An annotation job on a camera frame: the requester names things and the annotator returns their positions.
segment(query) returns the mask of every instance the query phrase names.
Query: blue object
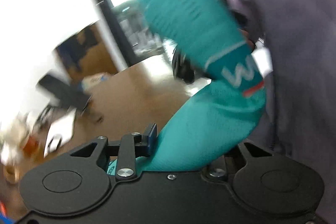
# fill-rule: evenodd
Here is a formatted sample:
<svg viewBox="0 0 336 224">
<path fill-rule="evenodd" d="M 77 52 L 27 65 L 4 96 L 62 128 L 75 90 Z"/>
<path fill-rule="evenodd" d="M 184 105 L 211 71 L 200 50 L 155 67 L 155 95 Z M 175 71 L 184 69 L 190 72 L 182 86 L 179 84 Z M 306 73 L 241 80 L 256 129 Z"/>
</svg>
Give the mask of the blue object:
<svg viewBox="0 0 336 224">
<path fill-rule="evenodd" d="M 0 215 L 0 224 L 13 224 L 14 222 L 9 218 L 5 218 L 3 215 Z"/>
</svg>

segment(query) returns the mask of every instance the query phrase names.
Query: teal sleeve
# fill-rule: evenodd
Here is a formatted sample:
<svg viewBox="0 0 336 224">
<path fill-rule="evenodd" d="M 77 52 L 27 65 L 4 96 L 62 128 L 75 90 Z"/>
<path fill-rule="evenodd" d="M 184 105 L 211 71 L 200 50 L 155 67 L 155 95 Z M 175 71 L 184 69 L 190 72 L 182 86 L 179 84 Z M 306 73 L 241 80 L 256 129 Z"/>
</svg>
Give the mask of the teal sleeve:
<svg viewBox="0 0 336 224">
<path fill-rule="evenodd" d="M 137 158 L 137 171 L 198 170 L 245 139 L 257 125 L 265 90 L 245 98 L 221 81 L 191 97 L 168 121 L 150 158 Z M 109 167 L 113 174 L 116 161 Z"/>
</svg>

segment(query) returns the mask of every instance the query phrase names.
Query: purple jacket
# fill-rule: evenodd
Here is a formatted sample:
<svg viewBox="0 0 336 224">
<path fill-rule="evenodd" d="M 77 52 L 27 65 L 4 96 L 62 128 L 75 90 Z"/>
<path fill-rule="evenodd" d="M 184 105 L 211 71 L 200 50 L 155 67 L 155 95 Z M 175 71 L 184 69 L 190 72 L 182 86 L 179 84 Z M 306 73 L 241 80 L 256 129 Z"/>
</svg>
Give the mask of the purple jacket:
<svg viewBox="0 0 336 224">
<path fill-rule="evenodd" d="M 336 0 L 228 3 L 248 18 L 252 38 L 265 33 L 273 61 L 271 123 L 263 117 L 251 137 L 270 140 L 273 129 L 283 153 L 319 172 L 325 193 L 317 213 L 336 223 Z"/>
</svg>

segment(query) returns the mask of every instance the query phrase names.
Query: black circular cover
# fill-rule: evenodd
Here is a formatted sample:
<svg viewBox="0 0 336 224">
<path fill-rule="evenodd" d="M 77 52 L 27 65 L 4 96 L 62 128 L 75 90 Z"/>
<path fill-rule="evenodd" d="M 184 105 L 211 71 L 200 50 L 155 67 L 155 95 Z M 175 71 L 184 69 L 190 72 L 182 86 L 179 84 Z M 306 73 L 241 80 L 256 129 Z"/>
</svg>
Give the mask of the black circular cover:
<svg viewBox="0 0 336 224">
<path fill-rule="evenodd" d="M 20 194 L 29 209 L 47 215 L 74 215 L 102 200 L 110 189 L 105 171 L 86 158 L 58 157 L 29 171 Z"/>
<path fill-rule="evenodd" d="M 318 173 L 278 155 L 248 159 L 232 187 L 247 205 L 277 215 L 316 209 L 324 191 Z"/>
</svg>

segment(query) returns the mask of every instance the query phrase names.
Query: silver bolt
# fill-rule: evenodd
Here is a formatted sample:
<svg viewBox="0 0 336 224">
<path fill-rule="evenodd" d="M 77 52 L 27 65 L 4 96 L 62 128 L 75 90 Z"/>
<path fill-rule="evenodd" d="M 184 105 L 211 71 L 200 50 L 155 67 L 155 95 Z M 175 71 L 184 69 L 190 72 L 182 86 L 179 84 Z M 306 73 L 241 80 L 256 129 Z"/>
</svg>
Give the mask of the silver bolt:
<svg viewBox="0 0 336 224">
<path fill-rule="evenodd" d="M 134 171 L 130 168 L 121 168 L 118 170 L 117 174 L 121 177 L 130 177 L 131 175 L 134 174 Z"/>
<path fill-rule="evenodd" d="M 225 175 L 225 171 L 220 168 L 215 168 L 209 172 L 209 175 L 214 178 L 221 178 Z"/>
<path fill-rule="evenodd" d="M 170 174 L 170 175 L 167 176 L 167 178 L 170 179 L 170 180 L 174 180 L 174 179 L 176 179 L 176 175 Z"/>
</svg>

